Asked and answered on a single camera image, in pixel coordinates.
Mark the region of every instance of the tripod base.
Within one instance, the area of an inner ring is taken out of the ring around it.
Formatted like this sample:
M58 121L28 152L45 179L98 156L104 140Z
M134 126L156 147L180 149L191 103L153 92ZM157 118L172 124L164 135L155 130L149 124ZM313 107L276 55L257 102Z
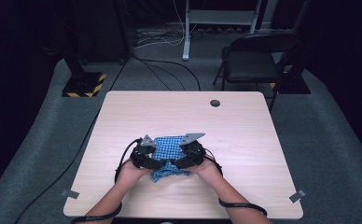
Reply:
M84 73L83 77L70 77L63 89L64 97L93 97L103 86L106 74Z

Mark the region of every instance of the fabric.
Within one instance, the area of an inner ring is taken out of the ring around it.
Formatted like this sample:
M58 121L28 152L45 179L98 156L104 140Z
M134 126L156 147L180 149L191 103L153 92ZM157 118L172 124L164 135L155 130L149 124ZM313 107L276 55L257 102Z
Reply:
M179 143L184 136L169 136L158 137L154 141L157 144L157 148L152 155L152 159L155 160L168 160L168 159L181 159L185 157L182 152ZM181 169L179 170L175 165L172 165L169 161L161 167L159 170L151 173L154 183L158 182L161 178L168 175L189 175L189 172Z

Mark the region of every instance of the person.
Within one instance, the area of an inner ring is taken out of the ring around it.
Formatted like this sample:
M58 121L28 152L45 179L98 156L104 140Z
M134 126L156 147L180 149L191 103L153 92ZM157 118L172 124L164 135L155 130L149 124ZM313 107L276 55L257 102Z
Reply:
M207 159L204 159L200 165L195 165L186 170L199 176L208 184L217 194L218 198L225 203L249 203L217 170L216 165ZM119 173L115 185L106 193L106 195L95 204L86 216L101 216L114 212L120 205L126 193L137 184L138 180L152 170L146 168L137 168L132 162L125 161ZM250 223L272 223L261 212L252 208L226 207L226 212L233 224ZM90 224L110 224L112 218L100 221L83 222Z

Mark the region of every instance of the table top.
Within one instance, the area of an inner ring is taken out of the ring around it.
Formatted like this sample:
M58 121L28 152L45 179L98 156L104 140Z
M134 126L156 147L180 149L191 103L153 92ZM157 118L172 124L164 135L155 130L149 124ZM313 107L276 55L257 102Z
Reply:
M211 106L212 100L220 106ZM213 152L224 177L247 200L264 207L269 218L303 216L300 203L289 200L296 189L265 99L251 91L109 92L71 188L79 196L67 198L64 213L83 216L107 193L123 151L134 139L186 133L205 133L198 141ZM143 176L123 199L118 217L228 215L214 191L192 174L157 183Z

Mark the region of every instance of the tape on table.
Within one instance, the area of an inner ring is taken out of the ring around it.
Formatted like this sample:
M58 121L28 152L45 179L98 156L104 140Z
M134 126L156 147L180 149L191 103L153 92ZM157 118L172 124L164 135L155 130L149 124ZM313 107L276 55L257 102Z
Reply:
M63 197L70 197L70 198L76 199L76 198L79 196L79 193L74 192L74 191L72 191L72 190L66 190L66 189L64 189L63 192L61 193L61 195L62 195Z
M306 194L307 194L306 191L304 189L301 189L300 191L294 193L291 197L289 197L289 200L292 203L295 203L299 201L302 197L304 197Z

